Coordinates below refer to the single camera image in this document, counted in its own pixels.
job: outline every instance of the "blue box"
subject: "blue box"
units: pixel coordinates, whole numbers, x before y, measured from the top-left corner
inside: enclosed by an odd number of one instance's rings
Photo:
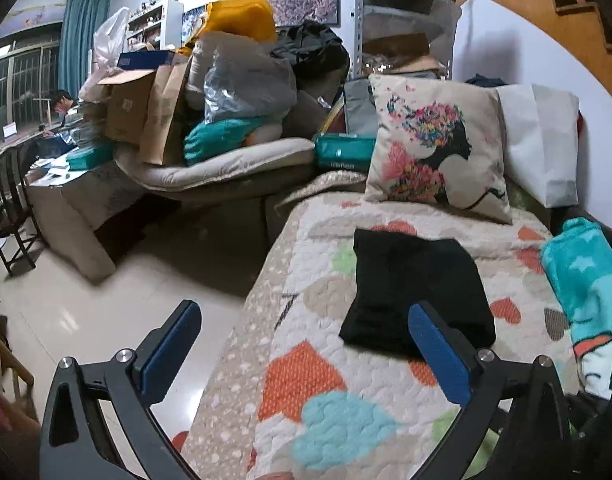
[[[124,70],[157,70],[160,65],[173,63],[175,53],[170,50],[138,50],[120,54],[117,66]]]

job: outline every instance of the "metal screw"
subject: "metal screw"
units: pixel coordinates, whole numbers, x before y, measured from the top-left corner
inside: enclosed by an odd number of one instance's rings
[[[125,363],[132,358],[132,350],[128,348],[124,348],[115,354],[115,359],[117,359],[121,363]]]
[[[477,352],[477,359],[489,363],[495,359],[495,352],[490,348],[482,348]]]
[[[62,359],[60,359],[60,362],[58,364],[58,367],[61,368],[62,370],[65,370],[66,368],[70,368],[72,366],[72,357],[64,357]]]
[[[544,367],[549,367],[552,366],[552,359],[550,357],[548,357],[547,355],[540,355],[537,358],[537,362]]]

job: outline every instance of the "yellow bag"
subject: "yellow bag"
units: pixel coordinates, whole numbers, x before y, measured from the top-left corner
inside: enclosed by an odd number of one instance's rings
[[[255,41],[275,41],[273,8],[268,0],[220,0],[206,6],[206,19],[178,52],[190,56],[204,32],[229,32]]]

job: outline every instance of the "bed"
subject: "bed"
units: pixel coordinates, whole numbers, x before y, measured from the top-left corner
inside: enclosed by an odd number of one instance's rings
[[[279,471],[407,480],[428,457],[458,412],[428,366],[349,348],[338,335],[356,291],[358,227],[455,238],[477,263],[493,350],[524,362],[549,355],[564,391],[576,392],[568,326],[539,263],[550,233],[529,212],[512,215],[513,224],[498,224],[422,203],[367,203],[355,192],[301,202],[225,344],[182,456],[202,480]],[[469,474],[492,442],[489,431]]]

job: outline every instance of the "tile floor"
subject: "tile floor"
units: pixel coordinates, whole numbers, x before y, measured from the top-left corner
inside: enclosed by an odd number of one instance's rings
[[[9,277],[0,260],[0,314],[8,316],[13,353],[35,376],[42,420],[56,363],[106,361],[135,348],[180,300],[202,309],[202,331],[166,398],[152,407],[169,437],[188,430],[221,347],[266,256],[255,201],[207,212],[178,212],[147,228],[142,240],[101,285],[93,286],[49,250],[34,270]],[[13,239],[4,250],[17,249]],[[109,402],[102,408],[127,466],[142,474]]]

